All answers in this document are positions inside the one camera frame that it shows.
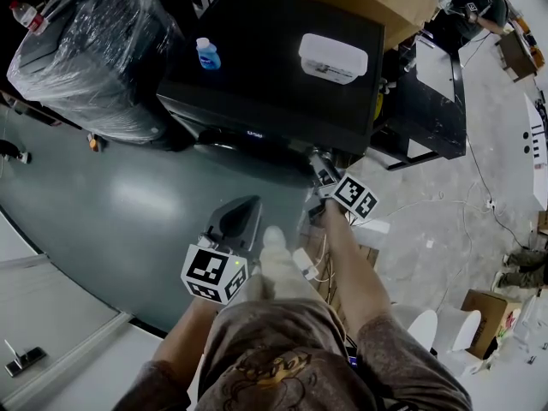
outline blue bottle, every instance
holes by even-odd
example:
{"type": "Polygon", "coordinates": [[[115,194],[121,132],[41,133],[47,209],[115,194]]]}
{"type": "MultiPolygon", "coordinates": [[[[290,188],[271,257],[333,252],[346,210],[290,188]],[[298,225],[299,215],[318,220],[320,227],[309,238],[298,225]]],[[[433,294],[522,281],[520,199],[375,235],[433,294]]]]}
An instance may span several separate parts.
{"type": "Polygon", "coordinates": [[[221,67],[221,58],[217,54],[217,47],[209,42],[207,38],[196,39],[196,50],[200,64],[207,70],[217,70],[221,67]]]}

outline bottle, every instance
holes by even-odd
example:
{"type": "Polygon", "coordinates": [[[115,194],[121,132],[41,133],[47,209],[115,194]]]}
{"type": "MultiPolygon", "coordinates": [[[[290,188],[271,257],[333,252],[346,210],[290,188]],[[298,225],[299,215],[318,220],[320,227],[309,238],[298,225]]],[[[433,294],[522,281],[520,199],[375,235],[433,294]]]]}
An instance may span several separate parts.
{"type": "Polygon", "coordinates": [[[207,38],[196,39],[196,50],[200,64],[204,69],[217,70],[221,67],[221,58],[217,54],[217,47],[207,38]]]}
{"type": "Polygon", "coordinates": [[[14,18],[35,35],[40,35],[48,27],[48,21],[28,3],[13,1],[9,8],[14,18]]]}

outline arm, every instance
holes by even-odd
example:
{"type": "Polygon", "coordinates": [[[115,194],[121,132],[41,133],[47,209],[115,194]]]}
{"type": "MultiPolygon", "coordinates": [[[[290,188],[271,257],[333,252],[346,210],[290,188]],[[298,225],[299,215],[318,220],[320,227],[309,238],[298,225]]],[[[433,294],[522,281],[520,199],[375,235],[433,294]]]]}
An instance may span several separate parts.
{"type": "Polygon", "coordinates": [[[216,315],[217,306],[214,303],[194,298],[152,358],[169,365],[175,381],[184,391],[192,383],[216,315]]]}
{"type": "Polygon", "coordinates": [[[190,405],[187,390],[216,315],[214,303],[194,298],[114,411],[186,409],[190,405]]]}
{"type": "Polygon", "coordinates": [[[504,26],[507,21],[506,13],[506,2],[504,0],[496,0],[491,9],[487,12],[487,15],[491,18],[491,20],[477,16],[476,14],[471,14],[468,21],[471,23],[478,23],[489,32],[502,35],[504,33],[504,26]]]}
{"type": "Polygon", "coordinates": [[[334,200],[324,225],[342,309],[356,339],[360,369],[380,383],[385,398],[433,411],[469,411],[467,392],[390,315],[390,299],[334,200]]]}
{"type": "Polygon", "coordinates": [[[390,298],[335,200],[325,202],[324,223],[342,309],[357,336],[365,323],[390,311],[390,298]]]}
{"type": "Polygon", "coordinates": [[[496,33],[497,35],[502,35],[504,33],[504,29],[500,27],[496,22],[487,20],[483,17],[479,17],[476,14],[470,17],[469,21],[471,23],[478,23],[484,29],[487,29],[489,32],[496,33]]]}

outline graphic print on shirt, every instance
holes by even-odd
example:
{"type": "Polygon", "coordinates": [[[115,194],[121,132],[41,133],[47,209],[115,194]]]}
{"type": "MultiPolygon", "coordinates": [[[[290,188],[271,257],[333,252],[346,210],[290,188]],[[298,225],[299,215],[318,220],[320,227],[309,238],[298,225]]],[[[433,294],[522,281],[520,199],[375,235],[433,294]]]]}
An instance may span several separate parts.
{"type": "Polygon", "coordinates": [[[315,373],[305,379],[297,378],[311,360],[311,354],[297,350],[283,354],[260,366],[249,363],[247,359],[240,361],[232,370],[240,372],[243,379],[223,386],[223,391],[226,391],[225,394],[229,396],[223,405],[223,411],[238,409],[238,395],[252,388],[260,391],[261,394],[267,394],[268,390],[272,390],[272,394],[277,394],[278,389],[283,389],[284,392],[291,390],[290,396],[283,394],[276,408],[298,409],[307,394],[307,388],[312,388],[318,381],[315,373]]]}
{"type": "Polygon", "coordinates": [[[228,261],[228,256],[200,249],[188,268],[187,277],[216,285],[221,280],[228,261]]]}

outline black and white marker cube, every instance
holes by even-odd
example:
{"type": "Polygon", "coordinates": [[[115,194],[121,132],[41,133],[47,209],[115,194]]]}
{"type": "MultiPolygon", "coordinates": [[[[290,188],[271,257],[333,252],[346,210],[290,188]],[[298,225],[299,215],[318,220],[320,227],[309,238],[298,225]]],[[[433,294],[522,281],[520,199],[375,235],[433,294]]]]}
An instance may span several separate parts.
{"type": "Polygon", "coordinates": [[[349,174],[346,174],[337,184],[337,188],[331,193],[331,198],[362,221],[378,204],[378,198],[371,189],[349,174]]]}
{"type": "Polygon", "coordinates": [[[191,245],[181,280],[192,295],[224,305],[234,298],[249,277],[247,260],[219,251],[191,245]]]}

